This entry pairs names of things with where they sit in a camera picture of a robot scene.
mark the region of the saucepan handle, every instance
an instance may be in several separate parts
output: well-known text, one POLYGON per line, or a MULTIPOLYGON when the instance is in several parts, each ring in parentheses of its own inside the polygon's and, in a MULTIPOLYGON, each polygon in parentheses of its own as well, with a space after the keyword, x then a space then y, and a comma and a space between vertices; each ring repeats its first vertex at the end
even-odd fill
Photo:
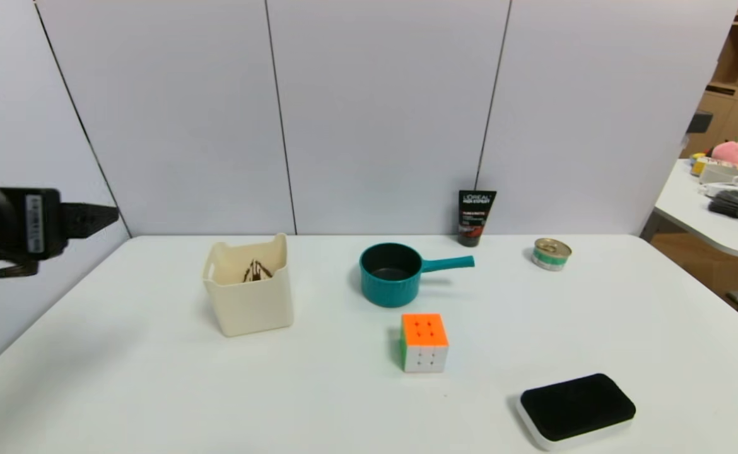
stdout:
POLYGON ((472 255, 465 255, 464 257, 456 257, 454 259, 422 260, 422 272, 450 270, 450 268, 470 268, 475 267, 475 265, 476 261, 473 260, 472 255))

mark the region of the gray object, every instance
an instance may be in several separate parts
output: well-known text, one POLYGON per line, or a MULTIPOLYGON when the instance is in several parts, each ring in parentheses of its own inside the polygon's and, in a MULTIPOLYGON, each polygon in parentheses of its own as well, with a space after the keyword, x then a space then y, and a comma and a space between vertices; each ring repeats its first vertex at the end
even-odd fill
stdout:
POLYGON ((708 210, 738 219, 738 190, 721 190, 708 204, 708 210))
POLYGON ((708 127, 712 125, 712 120, 714 120, 714 114, 711 112, 695 112, 689 123, 689 129, 686 129, 686 134, 701 134, 708 131, 708 127))

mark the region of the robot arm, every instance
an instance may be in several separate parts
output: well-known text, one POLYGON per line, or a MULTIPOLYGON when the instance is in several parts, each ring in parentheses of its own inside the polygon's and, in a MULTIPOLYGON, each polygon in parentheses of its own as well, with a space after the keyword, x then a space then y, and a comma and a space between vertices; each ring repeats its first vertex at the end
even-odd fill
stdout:
POLYGON ((32 276, 38 262, 63 253, 72 238, 89 238, 117 221, 116 207, 61 203, 56 189, 0 187, 0 278, 32 276))

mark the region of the tin can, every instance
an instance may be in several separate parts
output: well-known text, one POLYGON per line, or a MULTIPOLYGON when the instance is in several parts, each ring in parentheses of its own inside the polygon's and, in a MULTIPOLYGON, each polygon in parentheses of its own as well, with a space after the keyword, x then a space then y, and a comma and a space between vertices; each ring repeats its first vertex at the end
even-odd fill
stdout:
POLYGON ((538 238, 534 242, 531 261, 544 270, 560 271, 571 256, 571 248, 553 238, 538 238))

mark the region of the cream plastic bin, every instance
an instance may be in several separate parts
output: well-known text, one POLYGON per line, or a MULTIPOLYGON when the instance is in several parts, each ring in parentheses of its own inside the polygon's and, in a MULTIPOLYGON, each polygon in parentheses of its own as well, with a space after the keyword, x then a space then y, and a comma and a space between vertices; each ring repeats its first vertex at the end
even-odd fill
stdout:
POLYGON ((290 327, 293 323, 288 242, 279 233, 266 243, 215 243, 204 267, 207 287, 220 330, 227 336, 290 327), (273 277, 244 282, 245 271, 257 259, 273 277))

